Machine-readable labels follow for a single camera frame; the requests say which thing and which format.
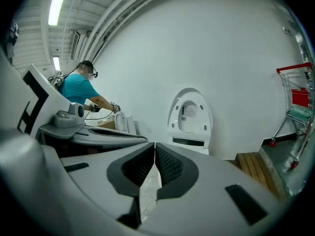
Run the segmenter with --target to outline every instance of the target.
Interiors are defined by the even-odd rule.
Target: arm
[[[98,105],[101,108],[105,108],[108,109],[110,111],[115,110],[114,106],[112,104],[110,104],[103,96],[98,95],[95,97],[92,97],[89,99],[90,101],[92,101],[93,103],[95,103],[96,105]]]
[[[89,105],[87,105],[87,104],[84,104],[84,105],[83,105],[83,109],[84,109],[84,110],[87,110],[87,111],[91,111],[91,110],[92,110],[91,106],[89,106]]]

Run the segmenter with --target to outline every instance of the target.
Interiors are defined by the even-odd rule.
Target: black stripe
[[[228,186],[225,189],[250,225],[267,215],[267,212],[239,184]]]
[[[67,172],[71,172],[71,171],[77,171],[77,170],[80,170],[80,169],[84,169],[86,167],[89,167],[88,163],[78,163],[78,164],[65,166],[64,169]]]
[[[185,145],[191,145],[191,146],[204,146],[205,145],[205,143],[202,141],[180,139],[180,138],[173,138],[173,142],[177,144],[185,144]]]
[[[18,129],[20,129],[20,125],[22,120],[25,122],[26,124],[26,128],[25,128],[25,133],[30,134],[34,123],[36,121],[36,118],[42,108],[42,106],[44,105],[46,99],[48,98],[48,93],[41,87],[41,85],[37,82],[37,80],[34,78],[34,76],[32,75],[32,73],[30,71],[28,71],[26,73],[26,75],[23,78],[23,81],[30,86],[30,88],[32,89],[32,91],[36,94],[38,101],[36,102],[31,115],[29,115],[26,111],[26,108],[28,107],[29,103],[27,104],[26,108],[24,109],[22,116],[19,120],[19,124],[18,124]]]
[[[89,136],[88,134],[83,134],[83,133],[76,133],[77,135],[82,135],[82,136]]]
[[[92,134],[97,134],[97,135],[101,135],[101,136],[144,138],[144,139],[148,140],[144,136],[119,133],[119,132],[115,132],[115,130],[109,131],[109,130],[103,129],[103,128],[90,128],[90,129],[88,129],[88,131],[91,132]]]

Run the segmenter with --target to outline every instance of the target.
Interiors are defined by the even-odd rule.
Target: white toilet
[[[168,116],[169,143],[209,154],[212,127],[211,110],[202,94],[194,88],[181,90]]]
[[[115,129],[121,132],[136,135],[136,129],[132,116],[126,117],[122,111],[115,113]]]

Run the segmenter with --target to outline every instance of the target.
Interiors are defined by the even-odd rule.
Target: wheel
[[[294,161],[291,163],[290,168],[293,170],[298,164],[299,164],[299,161],[298,161],[298,160],[294,160]]]
[[[269,142],[269,146],[270,146],[270,147],[275,147],[276,144],[277,144],[276,139],[271,138],[271,140],[270,140],[270,142]]]

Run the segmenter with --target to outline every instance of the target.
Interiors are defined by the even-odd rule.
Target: sticker label
[[[186,106],[183,107],[182,115],[193,117],[196,115],[196,107],[195,106]]]

